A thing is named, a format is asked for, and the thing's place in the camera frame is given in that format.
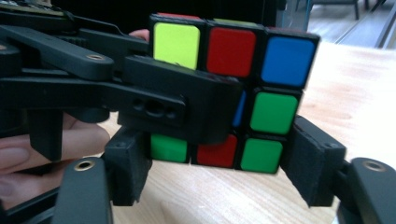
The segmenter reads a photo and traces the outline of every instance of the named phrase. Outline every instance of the blue sticker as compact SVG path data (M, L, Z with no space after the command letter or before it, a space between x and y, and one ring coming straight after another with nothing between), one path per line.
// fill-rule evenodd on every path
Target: blue sticker
M262 80L303 88L315 49L315 44L307 39L282 36L270 38L262 65Z

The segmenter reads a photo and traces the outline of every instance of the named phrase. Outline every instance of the table surface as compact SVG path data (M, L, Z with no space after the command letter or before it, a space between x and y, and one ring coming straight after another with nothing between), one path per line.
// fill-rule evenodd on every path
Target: table surface
M396 168L396 51L321 43L298 114L347 147ZM116 115L102 125L119 128ZM114 207L115 223L332 223L308 208L279 169L259 175L155 161L140 203Z

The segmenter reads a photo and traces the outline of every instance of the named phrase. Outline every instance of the finger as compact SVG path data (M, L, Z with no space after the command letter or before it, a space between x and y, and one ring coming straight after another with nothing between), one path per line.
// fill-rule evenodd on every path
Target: finger
M135 30L135 31L132 31L131 33L129 33L129 35L139 37L146 41L149 41L149 30L147 30L147 29Z
M77 121L73 129L63 132L62 160L100 154L108 140L107 131L100 126ZM50 161L30 146L29 135L0 139L0 174L10 174L47 163Z
M0 175L0 199L5 209L24 203L51 189L59 187L64 167L71 161L60 162L47 175L8 174Z

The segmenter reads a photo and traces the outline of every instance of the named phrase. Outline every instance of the rubik's cube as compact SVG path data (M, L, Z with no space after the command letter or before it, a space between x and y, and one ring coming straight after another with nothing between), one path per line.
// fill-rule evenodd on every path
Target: rubik's cube
M244 91L223 143L193 145L153 133L150 157L276 173L318 42L317 35L250 22L151 15L149 53L154 59L235 77Z

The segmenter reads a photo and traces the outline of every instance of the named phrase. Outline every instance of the green sticker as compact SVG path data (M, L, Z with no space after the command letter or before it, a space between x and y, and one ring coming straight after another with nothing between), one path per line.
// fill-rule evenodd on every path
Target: green sticker
M294 96L259 92L250 127L257 132L287 134L295 117L298 101Z
M151 158L159 161L185 162L187 142L160 134L152 134Z
M250 138L245 143L241 168L245 171L274 174L283 146L277 141Z

